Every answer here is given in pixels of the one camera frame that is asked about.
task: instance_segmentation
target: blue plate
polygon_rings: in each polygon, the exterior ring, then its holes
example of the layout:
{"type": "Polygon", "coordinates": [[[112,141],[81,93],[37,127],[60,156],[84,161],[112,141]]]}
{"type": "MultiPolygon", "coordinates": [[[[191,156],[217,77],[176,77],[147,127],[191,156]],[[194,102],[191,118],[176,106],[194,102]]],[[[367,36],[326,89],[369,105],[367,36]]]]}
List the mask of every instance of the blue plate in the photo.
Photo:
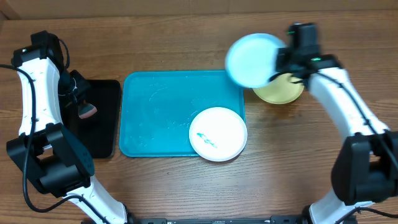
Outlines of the blue plate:
{"type": "Polygon", "coordinates": [[[216,106],[245,121],[243,89],[224,70],[134,72],[124,81],[120,150],[129,157],[198,156],[189,127],[216,106]]]}
{"type": "Polygon", "coordinates": [[[237,40],[228,50],[225,69],[231,79],[246,88],[266,86],[276,74],[275,63],[283,41],[270,34],[250,34],[237,40]]]}

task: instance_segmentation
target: plastic tray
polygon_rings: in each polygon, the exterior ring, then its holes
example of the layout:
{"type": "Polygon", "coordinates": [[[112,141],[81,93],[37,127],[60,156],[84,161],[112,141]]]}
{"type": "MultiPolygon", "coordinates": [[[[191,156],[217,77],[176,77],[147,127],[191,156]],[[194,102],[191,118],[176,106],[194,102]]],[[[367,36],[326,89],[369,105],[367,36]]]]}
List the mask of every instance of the plastic tray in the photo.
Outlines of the plastic tray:
{"type": "Polygon", "coordinates": [[[224,70],[134,72],[124,81],[120,150],[129,157],[198,156],[190,124],[215,106],[245,121],[243,89],[224,70]]]}

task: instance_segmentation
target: yellow plate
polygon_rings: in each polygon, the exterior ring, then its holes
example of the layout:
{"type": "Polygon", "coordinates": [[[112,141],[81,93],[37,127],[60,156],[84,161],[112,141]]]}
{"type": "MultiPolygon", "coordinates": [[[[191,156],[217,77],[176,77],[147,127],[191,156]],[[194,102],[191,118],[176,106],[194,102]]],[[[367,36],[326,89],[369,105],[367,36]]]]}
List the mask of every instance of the yellow plate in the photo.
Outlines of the yellow plate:
{"type": "Polygon", "coordinates": [[[303,84],[294,84],[300,80],[299,78],[292,77],[291,74],[286,73],[280,75],[274,81],[261,88],[254,88],[254,92],[262,100],[273,104],[285,104],[296,100],[304,90],[303,84]]]}

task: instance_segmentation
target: white paper plate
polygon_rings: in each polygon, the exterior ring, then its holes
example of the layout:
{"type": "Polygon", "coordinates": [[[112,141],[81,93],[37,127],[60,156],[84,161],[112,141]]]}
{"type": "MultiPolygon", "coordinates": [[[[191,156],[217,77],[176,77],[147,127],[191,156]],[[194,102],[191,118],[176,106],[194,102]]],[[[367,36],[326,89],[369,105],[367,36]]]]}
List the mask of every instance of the white paper plate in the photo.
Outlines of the white paper plate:
{"type": "Polygon", "coordinates": [[[241,153],[248,140],[248,130],[242,118],[234,111],[210,108],[193,119],[189,140],[200,156],[222,162],[241,153]]]}

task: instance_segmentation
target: wire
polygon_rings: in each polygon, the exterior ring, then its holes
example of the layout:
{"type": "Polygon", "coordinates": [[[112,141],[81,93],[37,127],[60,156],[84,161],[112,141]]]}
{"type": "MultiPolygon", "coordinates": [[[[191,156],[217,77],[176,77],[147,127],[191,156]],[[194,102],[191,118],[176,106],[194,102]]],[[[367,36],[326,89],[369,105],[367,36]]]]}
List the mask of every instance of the wire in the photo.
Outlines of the wire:
{"type": "Polygon", "coordinates": [[[340,224],[341,222],[343,222],[344,220],[346,220],[348,217],[354,215],[354,213],[356,212],[361,212],[361,211],[368,211],[368,212],[373,212],[375,214],[378,215],[382,215],[384,217],[388,217],[388,218],[398,218],[398,215],[393,215],[390,213],[386,213],[386,212],[381,212],[379,210],[373,209],[373,208],[367,208],[367,207],[356,207],[354,208],[352,211],[350,211],[349,213],[347,213],[345,216],[343,216],[342,218],[340,218],[336,224],[340,224]]]}
{"type": "MultiPolygon", "coordinates": [[[[365,124],[369,127],[369,129],[372,131],[372,133],[377,136],[378,140],[381,143],[382,148],[385,150],[385,152],[389,156],[391,162],[393,163],[394,167],[398,171],[398,163],[397,163],[397,160],[396,160],[395,156],[392,154],[392,152],[390,151],[390,149],[388,148],[386,143],[383,141],[383,139],[380,137],[380,135],[378,135],[378,133],[376,132],[376,130],[372,126],[370,120],[366,117],[365,113],[363,112],[362,108],[360,107],[359,103],[355,100],[355,97],[353,96],[353,94],[344,86],[344,84],[340,83],[339,81],[335,80],[334,78],[329,77],[328,75],[325,75],[325,74],[320,73],[320,72],[316,72],[316,74],[321,76],[321,77],[323,77],[323,78],[326,78],[327,80],[329,80],[329,81],[331,81],[331,82],[333,82],[335,84],[337,84],[340,88],[342,88],[347,93],[347,95],[350,97],[351,101],[354,103],[356,109],[359,111],[359,113],[361,114],[362,118],[365,120],[365,124]]],[[[393,214],[390,214],[390,213],[382,212],[382,211],[379,211],[379,210],[376,210],[376,209],[373,209],[373,208],[356,207],[352,211],[347,213],[345,216],[341,217],[336,222],[336,224],[339,224],[339,223],[343,222],[348,217],[352,216],[354,213],[360,212],[360,211],[369,211],[369,212],[373,212],[373,213],[376,213],[378,215],[382,215],[382,216],[389,217],[389,218],[398,218],[398,215],[393,215],[393,214]]]]}
{"type": "Polygon", "coordinates": [[[87,207],[89,207],[93,211],[93,213],[96,216],[98,216],[98,218],[100,218],[102,220],[103,223],[110,224],[110,222],[108,222],[104,217],[102,217],[102,215],[83,196],[79,196],[79,195],[68,196],[68,197],[62,199],[61,201],[55,203],[54,205],[50,206],[49,208],[36,208],[33,205],[33,203],[30,201],[29,194],[27,192],[27,168],[29,166],[29,153],[30,153],[30,149],[32,147],[33,135],[35,132],[36,121],[37,121],[36,120],[36,93],[35,93],[34,81],[25,71],[21,70],[20,68],[13,67],[11,65],[3,65],[3,64],[0,64],[0,68],[8,68],[8,69],[15,70],[17,72],[22,73],[28,79],[29,84],[30,84],[30,90],[32,91],[32,126],[30,128],[30,134],[29,134],[29,137],[27,140],[25,159],[24,159],[24,168],[22,171],[22,188],[23,188],[25,202],[28,205],[28,207],[35,212],[46,213],[46,212],[49,212],[49,211],[57,208],[61,204],[65,203],[66,201],[75,198],[75,199],[79,199],[79,201],[86,204],[87,207]]]}
{"type": "Polygon", "coordinates": [[[274,81],[276,78],[279,77],[279,75],[283,75],[283,74],[286,74],[286,72],[279,72],[279,73],[276,73],[275,75],[271,76],[271,77],[268,79],[268,82],[274,81]]]}
{"type": "Polygon", "coordinates": [[[63,46],[65,47],[65,50],[67,51],[67,63],[65,64],[65,70],[66,70],[66,69],[69,68],[69,61],[70,61],[70,59],[69,59],[69,50],[68,50],[68,47],[67,47],[67,45],[64,43],[63,40],[59,39],[59,41],[63,44],[63,46]]]}

